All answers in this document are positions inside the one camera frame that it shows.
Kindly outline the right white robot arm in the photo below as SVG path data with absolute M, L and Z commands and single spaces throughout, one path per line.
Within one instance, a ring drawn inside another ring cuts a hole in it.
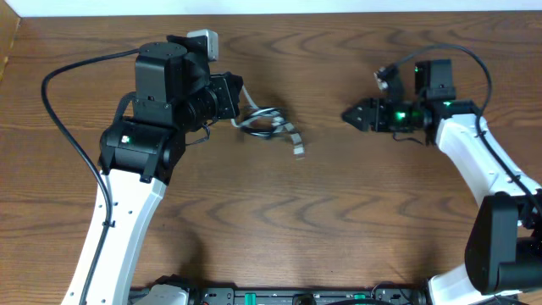
M 417 62 L 416 101 L 403 98 L 395 64 L 375 79 L 384 98 L 366 98 L 341 118 L 360 131 L 422 130 L 456 166 L 478 204 L 464 262 L 432 277 L 429 304 L 481 304 L 541 287 L 541 185 L 526 176 L 489 131 L 481 110 L 459 100 L 449 59 Z

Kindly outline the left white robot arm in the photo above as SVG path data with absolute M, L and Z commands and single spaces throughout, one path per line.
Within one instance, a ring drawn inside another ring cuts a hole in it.
M 65 304 L 125 304 L 147 233 L 189 132 L 239 114 L 243 80 L 213 74 L 218 35 L 196 30 L 134 51 L 135 91 L 102 133 L 98 193 Z

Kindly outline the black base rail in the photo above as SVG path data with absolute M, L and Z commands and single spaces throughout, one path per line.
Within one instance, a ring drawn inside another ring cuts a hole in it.
M 296 305 L 296 304 L 429 304 L 424 290 L 384 282 L 358 290 L 241 289 L 234 285 L 198 286 L 175 274 L 150 288 L 129 291 L 129 304 Z

